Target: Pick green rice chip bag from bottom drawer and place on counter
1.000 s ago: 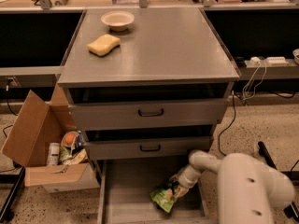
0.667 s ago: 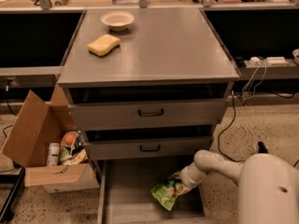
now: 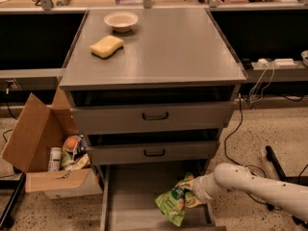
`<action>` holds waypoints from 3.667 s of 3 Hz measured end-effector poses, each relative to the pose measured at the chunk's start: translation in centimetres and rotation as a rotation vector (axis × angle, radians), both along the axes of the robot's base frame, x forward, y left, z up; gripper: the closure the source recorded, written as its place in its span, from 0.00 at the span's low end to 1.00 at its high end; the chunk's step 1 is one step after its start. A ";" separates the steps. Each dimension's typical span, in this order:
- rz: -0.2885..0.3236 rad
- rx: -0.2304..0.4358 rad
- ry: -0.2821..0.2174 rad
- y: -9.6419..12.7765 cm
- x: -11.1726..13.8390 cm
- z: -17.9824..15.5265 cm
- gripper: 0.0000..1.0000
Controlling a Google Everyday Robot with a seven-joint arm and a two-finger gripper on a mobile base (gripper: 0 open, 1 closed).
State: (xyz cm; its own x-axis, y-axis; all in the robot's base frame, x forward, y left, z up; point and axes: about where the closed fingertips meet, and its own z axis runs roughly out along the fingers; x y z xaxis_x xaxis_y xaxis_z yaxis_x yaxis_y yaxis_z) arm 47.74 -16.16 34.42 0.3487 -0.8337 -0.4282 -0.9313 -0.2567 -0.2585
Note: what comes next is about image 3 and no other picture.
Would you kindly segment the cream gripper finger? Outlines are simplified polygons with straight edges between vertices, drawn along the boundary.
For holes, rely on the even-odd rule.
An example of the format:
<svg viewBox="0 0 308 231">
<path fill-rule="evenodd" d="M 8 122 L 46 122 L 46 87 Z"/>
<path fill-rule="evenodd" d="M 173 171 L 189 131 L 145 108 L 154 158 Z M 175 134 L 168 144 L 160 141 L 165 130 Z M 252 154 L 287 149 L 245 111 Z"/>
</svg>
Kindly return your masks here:
<svg viewBox="0 0 308 231">
<path fill-rule="evenodd" d="M 188 191 L 192 191 L 193 190 L 193 183 L 194 180 L 182 180 L 177 184 L 177 187 L 182 188 L 182 189 L 186 189 Z"/>
<path fill-rule="evenodd" d="M 194 195 L 185 195 L 185 204 L 187 208 L 194 208 L 202 205 L 202 202 Z"/>
</svg>

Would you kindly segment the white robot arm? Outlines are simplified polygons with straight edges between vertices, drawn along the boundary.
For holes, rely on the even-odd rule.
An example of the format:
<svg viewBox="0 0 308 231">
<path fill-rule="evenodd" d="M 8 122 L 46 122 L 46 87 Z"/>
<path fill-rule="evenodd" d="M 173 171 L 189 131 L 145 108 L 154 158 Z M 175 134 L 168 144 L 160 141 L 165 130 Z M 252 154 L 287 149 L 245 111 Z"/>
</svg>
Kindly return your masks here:
<svg viewBox="0 0 308 231">
<path fill-rule="evenodd" d="M 222 163 L 210 174 L 179 184 L 192 191 L 196 204 L 206 204 L 227 191 L 251 193 L 308 222 L 308 188 L 253 175 L 247 167 Z"/>
</svg>

